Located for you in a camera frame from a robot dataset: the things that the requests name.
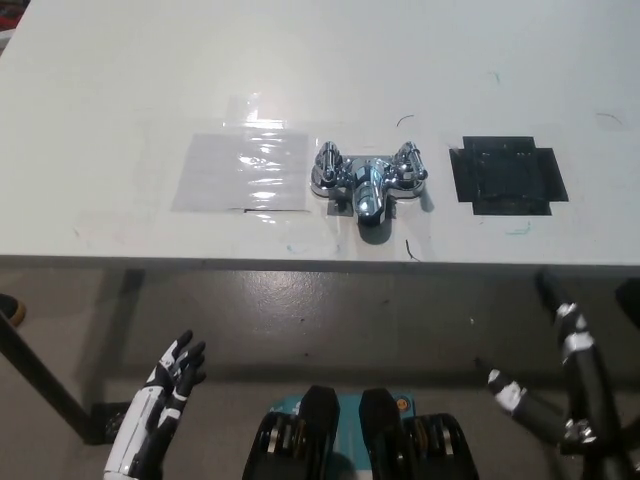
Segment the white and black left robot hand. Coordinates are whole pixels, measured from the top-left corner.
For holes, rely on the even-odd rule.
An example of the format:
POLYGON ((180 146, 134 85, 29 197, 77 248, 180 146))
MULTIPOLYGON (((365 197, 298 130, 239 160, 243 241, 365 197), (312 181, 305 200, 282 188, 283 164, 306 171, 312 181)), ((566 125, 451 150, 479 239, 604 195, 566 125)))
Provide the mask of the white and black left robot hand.
POLYGON ((106 461, 105 479, 161 479, 168 448, 202 370, 206 343, 176 338, 133 397, 106 461))

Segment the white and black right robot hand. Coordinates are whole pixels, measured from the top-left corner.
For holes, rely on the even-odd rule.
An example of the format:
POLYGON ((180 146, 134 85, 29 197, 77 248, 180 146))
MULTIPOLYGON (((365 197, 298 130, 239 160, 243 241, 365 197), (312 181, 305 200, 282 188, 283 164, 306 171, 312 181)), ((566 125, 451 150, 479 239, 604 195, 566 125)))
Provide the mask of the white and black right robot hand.
POLYGON ((491 367, 487 388, 517 424, 564 456, 580 457, 584 479, 637 479, 635 447, 621 423, 604 360, 579 304, 549 271, 536 288, 557 332, 568 394, 562 415, 504 371, 491 367))

